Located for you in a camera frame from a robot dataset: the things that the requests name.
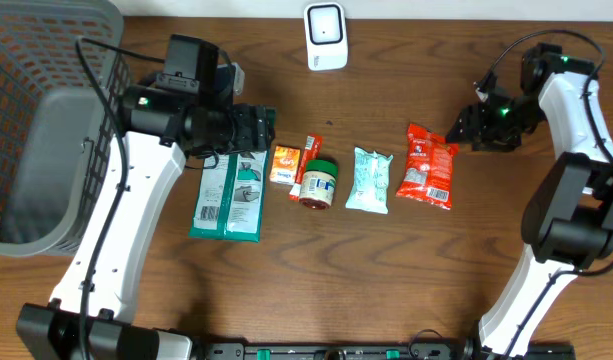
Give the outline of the small orange carton box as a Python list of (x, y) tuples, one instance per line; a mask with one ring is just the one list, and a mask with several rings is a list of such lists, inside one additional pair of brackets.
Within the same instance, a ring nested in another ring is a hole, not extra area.
[(301, 150), (277, 145), (272, 159), (270, 181), (277, 184), (292, 185), (299, 167)]

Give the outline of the green lid seasoning jar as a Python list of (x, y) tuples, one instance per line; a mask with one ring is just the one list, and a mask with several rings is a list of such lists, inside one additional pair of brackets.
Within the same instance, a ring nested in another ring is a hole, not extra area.
[(311, 209), (326, 210), (331, 207), (337, 186), (338, 167), (335, 163), (311, 160), (303, 176), (299, 202)]

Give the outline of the pale green tissue pack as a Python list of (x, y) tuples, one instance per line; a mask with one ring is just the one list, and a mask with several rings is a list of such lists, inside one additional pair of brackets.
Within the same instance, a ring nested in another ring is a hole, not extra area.
[(354, 155), (353, 186), (345, 207), (386, 215), (393, 156), (367, 152), (360, 147), (354, 149)]

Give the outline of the small red stick packet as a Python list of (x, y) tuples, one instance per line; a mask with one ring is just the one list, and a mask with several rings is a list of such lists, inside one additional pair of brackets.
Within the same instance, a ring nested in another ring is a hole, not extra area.
[(303, 176), (306, 171), (306, 166), (311, 160), (315, 160), (321, 150), (323, 138), (320, 135), (309, 134), (304, 147), (304, 151), (299, 163), (295, 182), (289, 192), (289, 199), (297, 202), (301, 191)]

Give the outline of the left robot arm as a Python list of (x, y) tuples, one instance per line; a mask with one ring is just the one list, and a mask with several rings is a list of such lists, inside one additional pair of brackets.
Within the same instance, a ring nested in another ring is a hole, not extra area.
[(238, 104), (241, 71), (208, 41), (172, 35), (162, 71), (106, 104), (114, 136), (82, 242), (46, 305), (25, 304), (16, 332), (36, 359), (201, 359), (202, 344), (133, 321), (157, 221), (187, 160), (262, 152), (275, 112)]

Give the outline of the green white packet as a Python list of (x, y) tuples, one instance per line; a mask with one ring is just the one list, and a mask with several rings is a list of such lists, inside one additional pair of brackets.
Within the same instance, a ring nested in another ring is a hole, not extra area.
[(260, 241), (269, 157), (268, 151), (242, 152), (207, 160), (189, 230), (191, 238)]

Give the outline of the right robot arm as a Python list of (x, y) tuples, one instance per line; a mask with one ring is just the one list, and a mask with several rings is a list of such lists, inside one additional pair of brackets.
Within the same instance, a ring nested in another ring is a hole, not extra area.
[(556, 158), (524, 210), (519, 263), (463, 359), (533, 357), (532, 335), (560, 293), (613, 270), (613, 141), (598, 101), (600, 68), (539, 43), (522, 57), (521, 95), (505, 95), (489, 70), (476, 85), (478, 103), (446, 135), (475, 151), (510, 152), (545, 122)]

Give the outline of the red snack bag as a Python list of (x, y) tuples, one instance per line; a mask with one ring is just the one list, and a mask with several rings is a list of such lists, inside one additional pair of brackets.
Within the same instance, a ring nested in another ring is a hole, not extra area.
[(396, 196), (450, 210), (453, 159), (459, 146), (417, 124), (409, 125), (407, 140), (405, 174)]

